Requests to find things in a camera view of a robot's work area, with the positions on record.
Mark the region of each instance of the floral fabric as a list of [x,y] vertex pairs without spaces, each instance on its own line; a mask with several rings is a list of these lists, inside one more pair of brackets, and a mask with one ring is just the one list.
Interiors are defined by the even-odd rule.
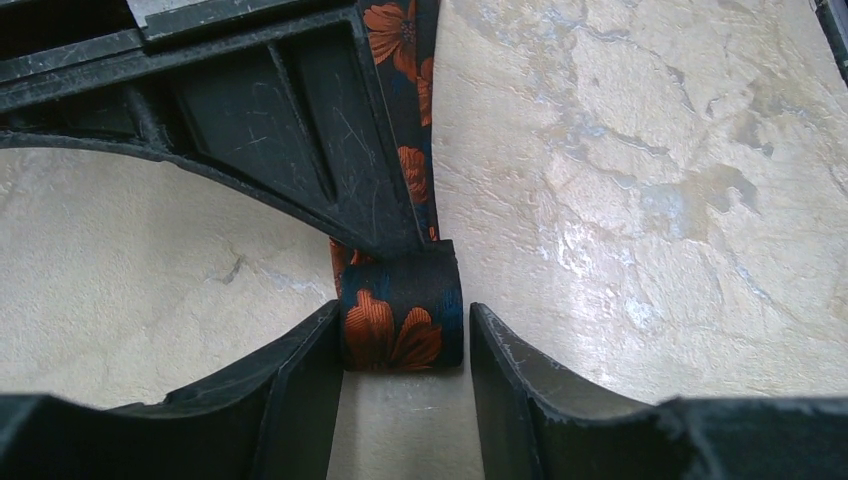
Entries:
[[[453,246],[439,241],[431,154],[439,0],[360,0],[359,5],[419,229],[433,248],[381,265],[330,240],[345,363],[352,370],[458,365],[462,298]],[[421,284],[433,278],[438,285]]]

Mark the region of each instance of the black plastic frame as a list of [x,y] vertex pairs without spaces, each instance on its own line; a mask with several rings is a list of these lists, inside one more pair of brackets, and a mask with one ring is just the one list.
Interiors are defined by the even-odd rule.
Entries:
[[332,301],[280,339],[109,411],[0,396],[0,478],[325,478],[343,369]]
[[839,73],[848,84],[848,2],[815,0],[815,8]]
[[848,399],[673,399],[596,385],[471,305],[486,478],[845,478]]
[[208,3],[0,61],[0,148],[171,162],[372,257],[421,251],[356,4]]

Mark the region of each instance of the black plastic bracket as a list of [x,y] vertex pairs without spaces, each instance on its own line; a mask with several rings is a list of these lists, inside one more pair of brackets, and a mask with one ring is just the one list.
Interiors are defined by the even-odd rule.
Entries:
[[845,478],[848,399],[674,399],[652,407],[580,377],[471,305],[488,480]]
[[815,0],[815,8],[839,73],[848,83],[848,1]]
[[[600,387],[471,306],[489,480],[844,478],[848,399],[675,399]],[[330,302],[279,340],[157,405],[98,411],[0,396],[0,478],[326,477],[342,362]]]
[[374,258],[421,251],[355,2],[207,1],[145,29],[89,3],[0,3],[0,148],[167,161]]
[[325,478],[343,370],[338,306],[157,405],[0,396],[0,478]]

